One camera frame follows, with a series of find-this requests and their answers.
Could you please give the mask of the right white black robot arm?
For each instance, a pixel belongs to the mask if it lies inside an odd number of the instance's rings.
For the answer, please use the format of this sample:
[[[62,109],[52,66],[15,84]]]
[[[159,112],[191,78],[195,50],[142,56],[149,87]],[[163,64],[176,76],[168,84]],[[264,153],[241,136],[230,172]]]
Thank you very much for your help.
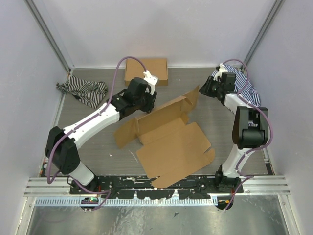
[[[240,184],[241,170],[247,159],[268,142],[268,109],[257,107],[235,92],[236,75],[222,72],[214,78],[209,76],[199,89],[202,95],[217,98],[235,114],[233,147],[227,160],[215,173],[215,188],[220,193],[234,190]]]

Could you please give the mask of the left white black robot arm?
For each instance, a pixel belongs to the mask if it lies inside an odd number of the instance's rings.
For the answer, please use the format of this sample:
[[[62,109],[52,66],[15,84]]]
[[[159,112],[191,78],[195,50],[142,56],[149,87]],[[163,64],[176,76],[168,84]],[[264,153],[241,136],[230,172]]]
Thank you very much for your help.
[[[135,77],[127,88],[113,95],[84,119],[63,129],[53,127],[49,131],[45,148],[45,155],[48,157],[47,182],[51,184],[54,180],[50,170],[51,165],[55,165],[60,173],[72,177],[85,193],[96,193],[99,182],[96,175],[80,160],[78,150],[98,132],[135,111],[151,112],[157,96],[157,83],[158,78],[152,75]]]

